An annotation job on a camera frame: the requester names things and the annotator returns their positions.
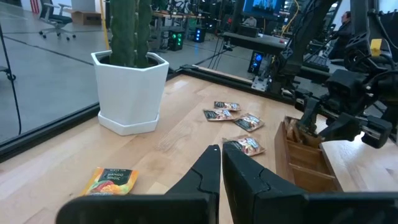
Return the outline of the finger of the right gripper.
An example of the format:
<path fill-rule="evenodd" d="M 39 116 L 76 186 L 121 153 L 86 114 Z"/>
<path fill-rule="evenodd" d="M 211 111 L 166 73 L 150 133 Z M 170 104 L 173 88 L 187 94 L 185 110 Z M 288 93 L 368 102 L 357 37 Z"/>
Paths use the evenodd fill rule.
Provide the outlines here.
<path fill-rule="evenodd" d="M 303 116 L 298 121 L 298 130 L 309 136 L 316 136 L 316 122 L 318 105 L 307 105 L 304 108 Z"/>
<path fill-rule="evenodd" d="M 354 141 L 360 132 L 360 121 L 350 114 L 342 113 L 334 122 L 322 130 L 319 135 L 323 142 Z"/>

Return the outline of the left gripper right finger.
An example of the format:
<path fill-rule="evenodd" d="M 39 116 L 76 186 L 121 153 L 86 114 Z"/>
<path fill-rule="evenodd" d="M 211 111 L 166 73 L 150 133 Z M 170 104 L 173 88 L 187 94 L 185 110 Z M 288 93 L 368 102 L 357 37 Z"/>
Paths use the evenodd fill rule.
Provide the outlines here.
<path fill-rule="evenodd" d="M 303 224 L 303 189 L 230 144 L 223 144 L 222 160 L 234 224 Z"/>

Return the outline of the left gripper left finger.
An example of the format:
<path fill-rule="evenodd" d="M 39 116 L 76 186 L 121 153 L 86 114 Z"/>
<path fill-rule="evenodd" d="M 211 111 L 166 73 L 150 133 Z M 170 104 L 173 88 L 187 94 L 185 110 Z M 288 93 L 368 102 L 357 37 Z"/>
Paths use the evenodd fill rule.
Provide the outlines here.
<path fill-rule="evenodd" d="M 221 150 L 209 145 L 167 195 L 176 196 L 169 205 L 165 224 L 219 224 Z"/>

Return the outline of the wooden compartment tea box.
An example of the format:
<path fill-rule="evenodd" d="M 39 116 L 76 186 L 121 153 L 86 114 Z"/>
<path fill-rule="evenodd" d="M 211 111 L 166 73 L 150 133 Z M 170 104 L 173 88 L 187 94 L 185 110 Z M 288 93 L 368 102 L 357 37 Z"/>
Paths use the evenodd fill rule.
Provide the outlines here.
<path fill-rule="evenodd" d="M 276 174 L 309 192 L 341 192 L 341 185 L 322 147 L 294 141 L 286 116 L 274 138 Z"/>

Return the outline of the orange mango tea packet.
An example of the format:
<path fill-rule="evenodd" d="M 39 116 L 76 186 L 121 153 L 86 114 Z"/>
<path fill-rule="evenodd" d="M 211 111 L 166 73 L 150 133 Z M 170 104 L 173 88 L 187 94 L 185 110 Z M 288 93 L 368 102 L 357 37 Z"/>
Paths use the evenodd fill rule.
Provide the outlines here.
<path fill-rule="evenodd" d="M 81 196 L 126 195 L 132 190 L 138 175 L 137 170 L 97 167 Z"/>

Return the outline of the black keyboard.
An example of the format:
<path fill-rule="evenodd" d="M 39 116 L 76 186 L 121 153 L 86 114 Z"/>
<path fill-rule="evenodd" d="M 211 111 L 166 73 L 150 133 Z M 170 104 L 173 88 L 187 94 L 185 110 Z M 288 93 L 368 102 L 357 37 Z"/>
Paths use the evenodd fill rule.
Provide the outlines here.
<path fill-rule="evenodd" d="M 321 70 L 324 72 L 330 71 L 330 59 L 319 55 L 307 55 L 303 60 L 303 66 Z"/>

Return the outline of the black device blue lights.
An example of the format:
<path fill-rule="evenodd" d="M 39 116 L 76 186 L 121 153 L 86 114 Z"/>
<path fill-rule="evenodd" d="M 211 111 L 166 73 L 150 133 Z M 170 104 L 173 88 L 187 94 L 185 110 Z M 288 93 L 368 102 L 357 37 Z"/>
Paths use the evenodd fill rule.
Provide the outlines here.
<path fill-rule="evenodd" d="M 197 43 L 202 43 L 205 41 L 206 37 L 206 28 L 205 27 L 197 27 L 195 29 L 195 36 L 193 41 Z"/>
<path fill-rule="evenodd" d="M 263 58 L 264 58 L 264 53 L 253 50 L 248 66 L 248 72 L 257 75 L 261 67 Z"/>

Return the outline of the black desk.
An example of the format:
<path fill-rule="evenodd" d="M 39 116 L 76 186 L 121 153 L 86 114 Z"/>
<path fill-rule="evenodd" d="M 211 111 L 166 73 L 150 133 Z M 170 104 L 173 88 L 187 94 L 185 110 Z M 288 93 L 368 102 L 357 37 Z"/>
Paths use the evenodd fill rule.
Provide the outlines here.
<path fill-rule="evenodd" d="M 271 55 L 278 55 L 282 50 L 285 49 L 285 46 L 288 42 L 288 40 L 271 35 L 263 35 L 262 37 L 248 37 L 236 33 L 224 32 L 222 33 L 222 36 L 232 45 Z"/>

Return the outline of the blue lit screen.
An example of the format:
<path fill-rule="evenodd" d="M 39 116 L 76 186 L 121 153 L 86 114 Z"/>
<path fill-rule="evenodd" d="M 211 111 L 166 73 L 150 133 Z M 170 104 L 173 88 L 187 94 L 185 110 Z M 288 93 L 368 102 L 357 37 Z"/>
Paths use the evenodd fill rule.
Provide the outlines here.
<path fill-rule="evenodd" d="M 246 13 L 278 13 L 284 5 L 284 0 L 245 0 L 243 11 Z"/>

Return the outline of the computer tower green lights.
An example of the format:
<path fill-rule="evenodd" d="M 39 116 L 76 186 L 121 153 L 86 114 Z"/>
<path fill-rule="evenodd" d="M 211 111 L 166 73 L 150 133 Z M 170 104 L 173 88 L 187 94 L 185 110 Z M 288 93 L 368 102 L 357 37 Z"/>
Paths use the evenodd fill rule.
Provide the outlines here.
<path fill-rule="evenodd" d="M 168 39 L 168 49 L 171 51 L 182 50 L 184 40 L 183 30 L 170 30 Z"/>

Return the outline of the wooden top desk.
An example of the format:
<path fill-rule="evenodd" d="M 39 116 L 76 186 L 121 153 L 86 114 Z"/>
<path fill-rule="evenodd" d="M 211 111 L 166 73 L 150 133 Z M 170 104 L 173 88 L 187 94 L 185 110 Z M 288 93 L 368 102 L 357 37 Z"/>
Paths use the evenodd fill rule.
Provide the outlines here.
<path fill-rule="evenodd" d="M 195 16 L 191 14 L 178 14 L 176 12 L 163 13 L 160 11 L 154 11 L 152 13 L 154 18 L 154 34 L 151 35 L 152 47 L 151 52 L 165 52 L 162 49 L 164 32 L 181 32 L 183 34 L 182 39 L 188 39 L 188 32 L 190 28 L 190 19 L 204 19 L 204 16 Z"/>

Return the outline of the green cactus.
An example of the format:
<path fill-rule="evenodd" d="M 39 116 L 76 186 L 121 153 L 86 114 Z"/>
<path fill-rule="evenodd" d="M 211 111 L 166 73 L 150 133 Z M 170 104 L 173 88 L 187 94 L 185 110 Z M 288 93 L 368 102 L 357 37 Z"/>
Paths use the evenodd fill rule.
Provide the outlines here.
<path fill-rule="evenodd" d="M 110 64 L 147 68 L 152 0 L 110 0 Z"/>

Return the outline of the cardboard box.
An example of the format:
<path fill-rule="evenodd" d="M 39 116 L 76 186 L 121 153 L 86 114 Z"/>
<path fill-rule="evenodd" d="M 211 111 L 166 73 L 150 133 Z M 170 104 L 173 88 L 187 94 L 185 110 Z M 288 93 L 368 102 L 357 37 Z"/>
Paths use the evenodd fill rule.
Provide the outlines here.
<path fill-rule="evenodd" d="M 97 12 L 72 11 L 72 21 L 84 26 L 100 26 L 101 14 Z"/>

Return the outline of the grey office chair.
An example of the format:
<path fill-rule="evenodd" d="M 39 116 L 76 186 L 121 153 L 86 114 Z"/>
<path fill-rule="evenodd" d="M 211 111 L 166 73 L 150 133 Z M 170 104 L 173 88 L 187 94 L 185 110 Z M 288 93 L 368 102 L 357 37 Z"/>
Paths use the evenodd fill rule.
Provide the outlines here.
<path fill-rule="evenodd" d="M 71 9 L 71 6 L 62 3 L 54 5 L 52 0 L 40 0 L 40 5 L 41 11 L 39 19 L 52 26 L 52 28 L 42 29 L 39 31 L 39 35 L 43 39 L 46 39 L 47 34 L 49 33 L 55 33 L 57 37 L 61 37 L 62 34 L 65 34 L 68 41 L 71 38 L 76 38 L 76 35 L 73 32 L 63 29 L 66 25 L 73 22 L 71 17 L 63 15 L 63 10 L 65 8 Z"/>

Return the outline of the black aluminium table frame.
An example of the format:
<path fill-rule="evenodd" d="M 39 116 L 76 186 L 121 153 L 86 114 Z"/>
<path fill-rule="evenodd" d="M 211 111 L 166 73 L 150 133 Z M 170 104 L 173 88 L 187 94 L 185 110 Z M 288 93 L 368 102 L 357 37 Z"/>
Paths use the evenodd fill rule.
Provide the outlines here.
<path fill-rule="evenodd" d="M 193 65 L 184 65 L 174 72 L 169 71 L 166 80 L 169 81 L 180 75 L 188 75 L 194 78 L 199 78 L 201 80 L 227 86 L 253 95 L 262 96 L 264 98 L 269 98 L 288 105 L 292 105 L 294 103 L 293 99 L 291 98 L 252 89 L 251 84 L 246 79 L 229 74 L 224 75 L 213 70 L 207 72 L 204 68 L 195 68 Z M 85 121 L 88 121 L 89 119 L 95 117 L 99 111 L 100 104 L 94 103 L 60 119 L 0 143 L 0 163 L 11 159 L 51 138 L 54 138 L 55 136 L 74 128 Z"/>

